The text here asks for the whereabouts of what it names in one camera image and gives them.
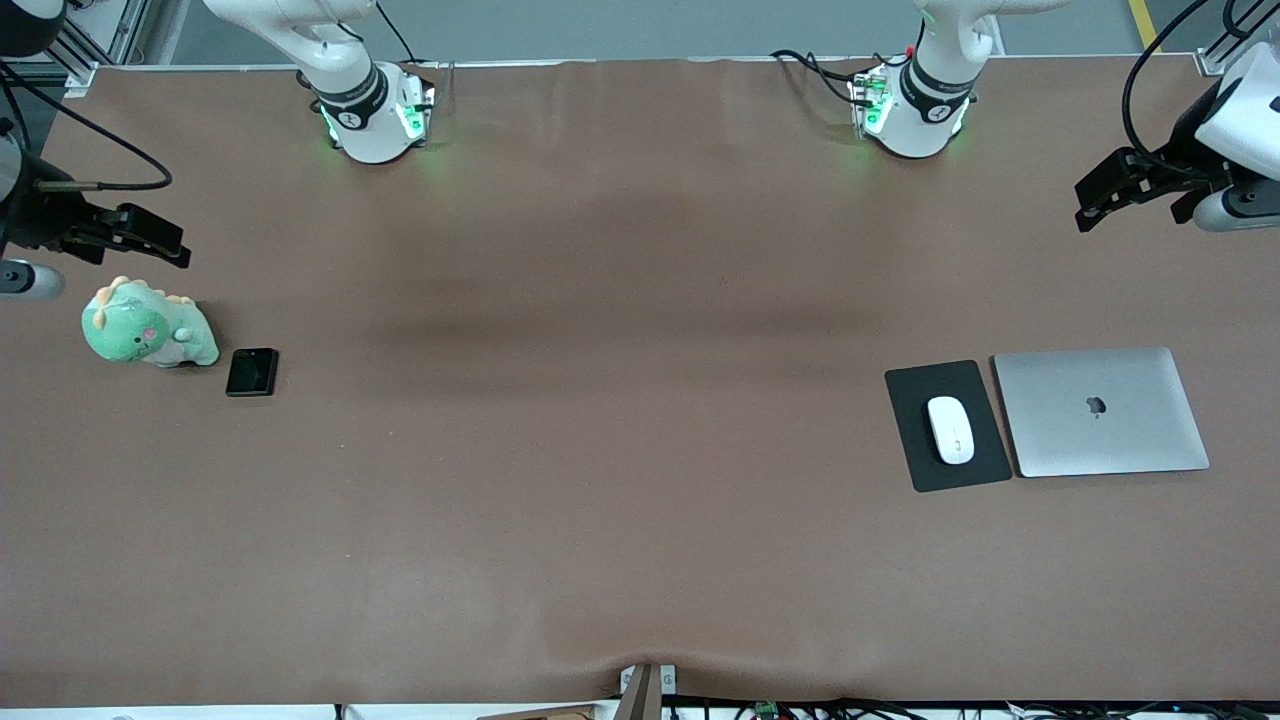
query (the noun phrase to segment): mouse pad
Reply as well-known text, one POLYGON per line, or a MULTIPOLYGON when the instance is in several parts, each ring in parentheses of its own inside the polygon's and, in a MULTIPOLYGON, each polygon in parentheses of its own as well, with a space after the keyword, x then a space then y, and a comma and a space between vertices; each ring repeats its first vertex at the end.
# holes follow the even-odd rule
POLYGON ((1014 477, 996 415, 987 398, 987 386, 973 360, 906 368, 884 373, 888 397, 897 416, 897 432, 906 452, 906 466, 916 492, 980 486, 1014 477), (951 396, 964 405, 973 427, 973 460, 947 465, 938 459, 925 405, 931 398, 951 396))

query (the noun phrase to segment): black phone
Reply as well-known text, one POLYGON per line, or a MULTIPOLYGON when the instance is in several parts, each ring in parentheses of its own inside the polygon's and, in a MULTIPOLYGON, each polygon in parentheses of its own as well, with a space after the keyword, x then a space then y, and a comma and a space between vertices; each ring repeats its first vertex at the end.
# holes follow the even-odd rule
POLYGON ((275 392, 275 366, 280 352, 271 347, 250 347, 232 354, 232 374, 227 378, 227 395, 260 397, 275 392))

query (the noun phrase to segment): silver laptop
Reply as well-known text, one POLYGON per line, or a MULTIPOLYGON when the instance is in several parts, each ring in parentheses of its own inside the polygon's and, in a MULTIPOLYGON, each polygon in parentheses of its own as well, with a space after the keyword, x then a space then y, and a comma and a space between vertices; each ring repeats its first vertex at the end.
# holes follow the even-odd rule
POLYGON ((1023 477, 1208 468, 1167 347, 996 355, 1023 477))

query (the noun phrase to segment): wire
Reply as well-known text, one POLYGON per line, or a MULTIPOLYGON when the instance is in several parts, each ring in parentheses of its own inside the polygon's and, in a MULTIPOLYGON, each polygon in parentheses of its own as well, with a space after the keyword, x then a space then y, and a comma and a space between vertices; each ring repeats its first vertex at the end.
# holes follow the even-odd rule
MULTIPOLYGON (((920 32, 919 32, 919 35, 916 35, 916 36, 915 36, 915 45, 913 45, 913 46, 911 46, 911 50, 913 50, 913 51, 914 51, 914 50, 915 50, 916 47, 919 47, 919 46, 920 46, 920 41, 922 41, 922 40, 924 40, 924 18, 920 18, 920 32)), ((910 58, 910 56, 906 56, 906 58, 902 58, 901 60, 899 60, 899 61, 893 63, 893 61, 891 61, 891 60, 886 60, 886 59, 884 59, 884 56, 883 56, 883 55, 881 55, 879 53, 872 53, 872 58, 877 59, 877 60, 878 60, 878 61, 881 61, 882 64, 884 64, 884 65, 888 65, 888 67, 891 67, 891 68, 901 68, 902 65, 905 65, 905 64, 908 64, 908 63, 910 63, 910 61, 911 61, 911 58, 910 58)))
POLYGON ((340 29, 342 32, 346 32, 348 36, 351 36, 352 38, 355 38, 355 40, 357 40, 360 42, 365 41, 364 37, 361 37, 360 35, 357 35, 356 31, 353 31, 349 27, 347 27, 347 23, 344 23, 342 20, 338 20, 338 29, 340 29))
MULTIPOLYGON (((1244 13, 1244 17, 1249 17, 1249 13, 1244 13)), ((1222 5, 1222 27, 1226 28, 1228 35, 1233 37, 1239 37, 1240 40, 1248 40, 1249 33, 1240 28, 1235 20, 1235 0, 1226 0, 1222 5)))
POLYGON ((782 58, 795 58, 796 60, 800 61, 801 65, 804 65, 805 68, 808 68, 812 72, 818 73, 818 77, 822 78, 822 82, 823 82, 823 85, 827 86, 827 90, 829 90, 832 95, 835 95, 836 97, 840 97, 845 102, 849 102, 850 105, 856 105, 859 108, 870 108, 872 106, 872 104, 868 102, 867 100, 855 100, 855 99, 845 95, 844 92, 840 91, 838 87, 836 87, 835 85, 832 85, 832 82, 831 82, 832 79, 836 79, 836 81, 840 81, 840 82, 849 82, 850 79, 852 79, 854 76, 851 76, 851 74, 846 76, 846 74, 836 73, 836 72, 832 72, 832 70, 828 70, 828 69, 823 68, 818 63, 818 58, 814 56, 813 53, 809 53, 808 55, 801 56, 795 50, 778 50, 776 53, 771 53, 771 55, 773 58, 780 59, 780 60, 782 58))
POLYGON ((27 118, 22 114, 22 106, 18 105, 18 99, 13 96, 13 88, 9 87, 9 78, 0 74, 0 88, 4 90, 4 99, 9 102, 9 109, 13 111, 13 119, 18 123, 18 129, 22 131, 22 147, 31 147, 31 131, 27 129, 27 118))
POLYGON ((28 92, 31 92, 32 95, 35 95, 36 97, 38 97, 40 100, 42 100, 46 105, 49 105, 49 106, 59 110, 60 113, 65 113, 72 119, 74 119, 76 122, 81 123, 82 126, 84 126, 84 127, 90 128, 91 131, 101 135, 102 137, 110 140, 111 142, 115 142, 116 145, 119 145, 120 147, 124 147, 129 152, 133 152, 134 155, 137 155, 138 158, 141 158, 143 161, 146 161, 148 165, 151 165, 152 168, 155 168, 156 170, 159 170, 161 176, 164 176, 163 179, 154 181, 154 182, 136 182, 136 183, 134 182, 92 182, 92 183, 88 183, 91 187, 83 187, 84 183, 79 183, 81 187, 76 187, 74 190, 122 190, 122 191, 160 190, 161 187, 168 187, 169 184, 173 183, 173 173, 169 172, 169 168, 165 168, 163 164, 160 164, 159 160, 156 160, 151 155, 147 155, 137 145, 133 145, 132 142, 122 138, 120 136, 115 135, 114 132, 111 132, 111 131, 104 128, 102 126, 95 123, 93 120, 86 118, 84 115, 81 115, 76 110, 72 110, 70 108, 67 108, 61 102, 59 102, 59 101, 54 100, 52 97, 45 95, 44 92, 41 92, 41 90, 38 87, 36 87, 35 85, 31 85, 29 82, 26 81, 26 78, 23 78, 18 73, 15 73, 13 70, 13 68, 9 67, 9 63, 5 63, 4 60, 0 60, 0 72, 3 72, 4 74, 9 76, 9 78, 13 79, 15 83, 18 83, 18 86, 26 88, 28 92))
POLYGON ((1138 137, 1138 129, 1133 124, 1132 99, 1133 99, 1133 83, 1135 79, 1138 79, 1138 73, 1142 72, 1142 68, 1143 65, 1147 64, 1147 60, 1149 60, 1151 56, 1155 55, 1156 47, 1160 47, 1160 44, 1167 40, 1169 36, 1174 32, 1174 29, 1178 28, 1178 26, 1183 24, 1183 22, 1187 20, 1187 18, 1192 15, 1192 13, 1203 8, 1206 4, 1208 4, 1208 1, 1210 0, 1194 0, 1190 5, 1187 6, 1187 9, 1179 13, 1176 18, 1174 18, 1167 26, 1165 26, 1165 29, 1160 31, 1160 35, 1157 35, 1156 38, 1152 40, 1149 45, 1147 45, 1147 49, 1142 51, 1142 55, 1138 55, 1138 60, 1133 64, 1133 68, 1129 69, 1129 77, 1125 78, 1124 81, 1124 95, 1121 95, 1120 99, 1120 120, 1124 123, 1124 133, 1129 138, 1129 143, 1133 145, 1134 151, 1153 165, 1158 165, 1171 173, 1194 181, 1207 181, 1210 179, 1210 177, 1199 170, 1193 170, 1189 168, 1179 168, 1178 165, 1174 165, 1172 163, 1157 156, 1155 152, 1148 150, 1146 145, 1143 145, 1142 138, 1138 137))
POLYGON ((401 41, 401 47, 404 49, 404 60, 403 61, 406 61, 406 63, 421 63, 422 60, 417 55, 413 54, 413 50, 408 46, 408 42, 404 40, 404 36, 401 35, 399 28, 396 27, 396 23, 392 22, 390 15, 388 15, 387 10, 383 9, 383 4, 381 3, 375 3, 374 6, 378 8, 378 14, 383 17, 383 22, 387 23, 387 27, 392 28, 392 32, 396 35, 396 40, 401 41))

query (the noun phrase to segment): white mouse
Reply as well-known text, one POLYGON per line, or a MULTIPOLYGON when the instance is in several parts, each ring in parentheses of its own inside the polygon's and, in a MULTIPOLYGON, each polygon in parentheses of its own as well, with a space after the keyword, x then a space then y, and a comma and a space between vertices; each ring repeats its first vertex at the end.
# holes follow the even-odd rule
POLYGON ((954 397, 934 397, 928 404, 929 427, 938 457, 947 465, 964 465, 973 460, 973 428, 964 405, 954 397))

